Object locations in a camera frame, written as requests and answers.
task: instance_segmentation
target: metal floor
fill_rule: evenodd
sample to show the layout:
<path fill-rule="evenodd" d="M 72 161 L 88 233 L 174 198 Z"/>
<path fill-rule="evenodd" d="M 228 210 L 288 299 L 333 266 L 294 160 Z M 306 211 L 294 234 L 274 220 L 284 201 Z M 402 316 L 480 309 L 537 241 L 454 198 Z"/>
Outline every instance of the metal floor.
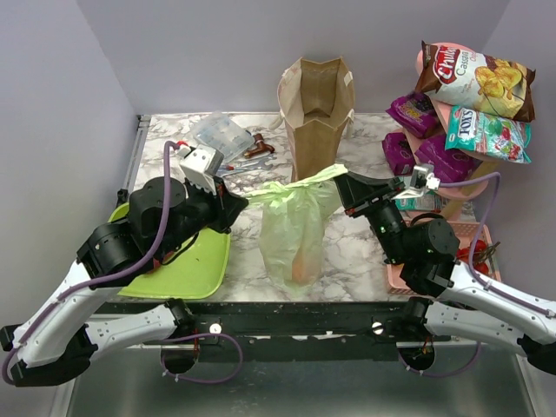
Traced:
<path fill-rule="evenodd" d="M 437 347 L 437 372 L 469 359 L 473 346 Z M 468 372 L 422 378 L 399 362 L 246 363 L 219 386 L 162 378 L 158 349 L 127 349 L 79 378 L 72 417 L 527 417 L 533 408 L 515 356 L 484 346 Z M 198 364 L 191 374 L 223 376 L 231 364 Z"/>

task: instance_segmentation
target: brown paper bag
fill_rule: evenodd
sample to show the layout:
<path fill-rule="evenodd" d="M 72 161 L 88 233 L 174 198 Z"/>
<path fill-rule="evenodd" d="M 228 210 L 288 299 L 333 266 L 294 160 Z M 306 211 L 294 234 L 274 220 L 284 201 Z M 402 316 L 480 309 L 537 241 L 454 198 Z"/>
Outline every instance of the brown paper bag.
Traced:
<path fill-rule="evenodd" d="M 292 181 L 334 164 L 346 126 L 351 136 L 354 101 L 353 76 L 341 57 L 326 63 L 300 58 L 284 71 L 278 84 L 280 116 L 270 128 L 286 122 Z"/>

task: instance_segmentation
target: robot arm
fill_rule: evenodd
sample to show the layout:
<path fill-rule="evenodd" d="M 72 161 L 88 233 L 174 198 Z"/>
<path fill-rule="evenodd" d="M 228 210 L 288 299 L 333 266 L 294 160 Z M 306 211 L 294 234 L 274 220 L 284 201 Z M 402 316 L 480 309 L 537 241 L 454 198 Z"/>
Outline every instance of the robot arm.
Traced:
<path fill-rule="evenodd" d="M 128 215 L 93 232 L 39 311 L 21 325 L 0 330 L 0 344 L 9 352 L 2 370 L 5 381 L 18 387 L 59 385 L 113 350 L 195 332 L 195 317 L 180 301 L 120 320 L 86 322 L 121 288 L 152 270 L 155 260 L 162 261 L 202 228 L 228 233 L 247 206 L 215 176 L 222 154 L 204 146 L 182 147 L 178 154 L 188 178 L 185 184 L 166 175 L 132 193 Z M 165 149 L 168 172 L 169 147 Z M 432 167 L 416 167 L 407 189 L 397 179 L 375 180 L 353 173 L 335 181 L 346 214 L 367 218 L 386 261 L 404 265 L 401 277 L 414 292 L 478 310 L 413 297 L 405 313 L 399 317 L 395 313 L 395 320 L 387 324 L 387 333 L 401 334 L 396 340 L 407 340 L 409 334 L 460 335 L 495 343 L 556 374 L 556 303 L 477 275 L 458 262 L 455 253 L 460 242 L 444 219 L 407 226 L 401 218 L 394 199 L 419 197 L 439 187 Z M 9 369 L 12 358 L 16 360 Z"/>
<path fill-rule="evenodd" d="M 540 299 L 472 271 L 456 259 L 460 241 L 443 218 L 408 226 L 395 198 L 415 198 L 440 182 L 432 167 L 416 167 L 410 187 L 398 179 L 374 180 L 347 173 L 335 178 L 346 214 L 365 216 L 386 255 L 403 264 L 400 277 L 417 294 L 475 308 L 451 308 L 415 297 L 408 319 L 424 334 L 458 335 L 501 345 L 526 356 L 535 367 L 556 374 L 556 302 Z M 397 323 L 402 332 L 404 322 Z"/>
<path fill-rule="evenodd" d="M 165 153 L 168 160 L 169 148 Z M 187 328 L 190 314 L 179 301 L 120 320 L 86 323 L 104 302 L 152 270 L 155 260 L 162 262 L 202 228 L 229 233 L 247 206 L 247 200 L 229 193 L 222 179 L 215 177 L 222 163 L 219 151 L 182 146 L 178 154 L 184 156 L 180 166 L 188 178 L 185 184 L 173 178 L 165 184 L 160 177 L 132 193 L 128 215 L 95 229 L 77 251 L 61 285 L 36 314 L 19 326 L 0 330 L 3 350 L 10 352 L 10 359 L 17 358 L 10 370 L 12 381 L 5 363 L 5 380 L 18 387 L 59 385 L 110 351 L 163 340 L 178 328 Z M 159 235 L 165 215 L 167 227 Z"/>

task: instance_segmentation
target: paper bag handle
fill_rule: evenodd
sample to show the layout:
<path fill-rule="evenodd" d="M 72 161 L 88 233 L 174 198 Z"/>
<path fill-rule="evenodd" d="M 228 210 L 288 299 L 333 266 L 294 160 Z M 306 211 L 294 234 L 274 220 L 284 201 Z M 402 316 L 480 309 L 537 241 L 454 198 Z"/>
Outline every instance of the paper bag handle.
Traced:
<path fill-rule="evenodd" d="M 284 121 L 284 118 L 284 113 L 280 110 L 280 113 L 278 113 L 278 116 L 274 119 L 274 121 L 268 125 L 268 128 L 270 130 L 278 129 L 281 123 Z"/>
<path fill-rule="evenodd" d="M 349 120 L 347 121 L 346 139 L 350 139 L 354 133 L 355 111 L 353 109 L 349 110 L 347 117 L 349 117 Z"/>

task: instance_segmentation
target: black cable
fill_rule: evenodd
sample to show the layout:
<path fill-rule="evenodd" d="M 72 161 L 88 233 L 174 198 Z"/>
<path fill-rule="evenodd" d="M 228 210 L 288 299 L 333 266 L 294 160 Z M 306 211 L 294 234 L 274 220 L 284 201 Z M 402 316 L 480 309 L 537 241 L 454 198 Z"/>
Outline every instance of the black cable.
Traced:
<path fill-rule="evenodd" d="M 161 262 L 160 264 L 166 266 L 172 263 L 173 261 L 175 261 L 177 258 L 180 257 L 181 254 L 183 254 L 183 252 L 185 252 L 186 250 L 190 249 L 193 245 L 195 245 L 195 241 L 197 240 L 197 237 L 199 237 L 199 234 L 195 233 L 193 239 L 191 239 L 191 242 L 189 242 L 185 248 L 180 249 L 174 256 L 172 256 L 172 258 L 168 262 L 166 263 Z"/>
<path fill-rule="evenodd" d="M 418 222 L 421 219 L 443 219 L 443 218 L 444 217 L 442 215 L 439 215 L 438 213 L 423 213 L 411 219 L 411 223 L 409 223 L 409 227 L 413 226 L 416 222 Z"/>

